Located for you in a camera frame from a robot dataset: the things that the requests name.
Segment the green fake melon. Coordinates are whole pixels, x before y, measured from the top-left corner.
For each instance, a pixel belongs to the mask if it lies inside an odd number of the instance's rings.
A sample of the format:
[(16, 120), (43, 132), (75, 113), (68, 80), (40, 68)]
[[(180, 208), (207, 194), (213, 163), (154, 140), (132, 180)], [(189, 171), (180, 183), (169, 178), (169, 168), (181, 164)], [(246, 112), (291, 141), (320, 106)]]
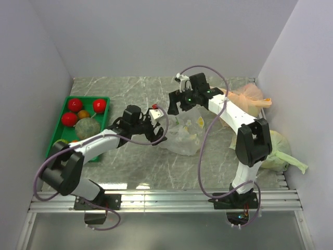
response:
[(76, 123), (74, 129), (76, 136), (80, 140), (85, 140), (91, 136), (97, 135), (101, 130), (101, 126), (94, 118), (84, 118)]

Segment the small brown-orange fake fruit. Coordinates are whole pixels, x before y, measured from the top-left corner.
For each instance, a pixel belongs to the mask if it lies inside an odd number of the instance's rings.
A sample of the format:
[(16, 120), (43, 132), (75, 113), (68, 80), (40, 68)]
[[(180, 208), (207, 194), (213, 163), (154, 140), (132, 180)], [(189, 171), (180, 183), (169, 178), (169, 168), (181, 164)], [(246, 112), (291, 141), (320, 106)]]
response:
[(81, 120), (81, 119), (84, 119), (84, 118), (89, 118), (90, 114), (87, 110), (80, 110), (77, 113), (77, 116), (78, 116), (78, 119)]

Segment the light green fake fruit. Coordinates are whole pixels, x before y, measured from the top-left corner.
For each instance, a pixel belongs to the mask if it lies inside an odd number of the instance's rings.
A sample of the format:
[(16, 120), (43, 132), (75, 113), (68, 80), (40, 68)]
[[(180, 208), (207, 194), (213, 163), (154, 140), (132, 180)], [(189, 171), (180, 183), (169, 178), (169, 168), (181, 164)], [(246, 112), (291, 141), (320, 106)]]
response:
[(69, 144), (69, 141), (65, 140), (65, 139), (58, 139), (54, 142), (54, 144), (58, 143), (58, 142), (63, 142), (65, 144)]

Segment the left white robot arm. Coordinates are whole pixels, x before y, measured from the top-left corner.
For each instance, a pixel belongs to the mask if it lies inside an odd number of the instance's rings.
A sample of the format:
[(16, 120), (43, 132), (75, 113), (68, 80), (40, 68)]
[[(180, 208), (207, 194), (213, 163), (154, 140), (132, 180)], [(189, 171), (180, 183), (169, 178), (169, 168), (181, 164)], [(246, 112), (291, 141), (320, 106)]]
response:
[(41, 179), (57, 194), (74, 195), (92, 209), (103, 209), (107, 206), (105, 190), (94, 181), (81, 177), (83, 166), (109, 150), (127, 142), (133, 143), (134, 135), (143, 134), (146, 145), (165, 141), (168, 129), (160, 126), (162, 118), (166, 119), (167, 114), (158, 105), (149, 108), (145, 114), (138, 106), (129, 105), (121, 117), (100, 133), (75, 143), (56, 143), (52, 155), (43, 162), (34, 179)]

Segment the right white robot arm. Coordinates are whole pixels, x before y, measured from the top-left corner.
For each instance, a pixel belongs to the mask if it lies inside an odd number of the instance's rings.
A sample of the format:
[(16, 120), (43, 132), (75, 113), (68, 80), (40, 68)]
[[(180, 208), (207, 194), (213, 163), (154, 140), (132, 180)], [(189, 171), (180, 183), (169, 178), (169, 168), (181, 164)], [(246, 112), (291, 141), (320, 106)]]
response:
[(230, 191), (219, 196), (207, 196), (213, 202), (224, 202), (229, 208), (244, 208), (256, 201), (253, 187), (258, 169), (272, 152), (268, 122), (247, 114), (233, 104), (227, 97), (227, 91), (210, 87), (204, 73), (190, 77), (178, 73), (175, 81), (180, 88), (169, 93), (169, 115), (176, 116), (180, 110), (188, 111), (200, 105), (226, 122), (236, 133), (235, 153), (239, 164)]

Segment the clear lemon-print plastic bag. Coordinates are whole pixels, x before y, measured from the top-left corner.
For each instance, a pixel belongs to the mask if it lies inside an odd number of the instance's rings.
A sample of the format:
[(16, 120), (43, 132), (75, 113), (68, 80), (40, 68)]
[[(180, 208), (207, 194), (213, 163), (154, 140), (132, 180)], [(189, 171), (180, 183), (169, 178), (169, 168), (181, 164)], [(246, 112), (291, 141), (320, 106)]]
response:
[(204, 119), (198, 108), (168, 115), (169, 128), (166, 141), (159, 147), (184, 156), (193, 156), (201, 148), (206, 133)]

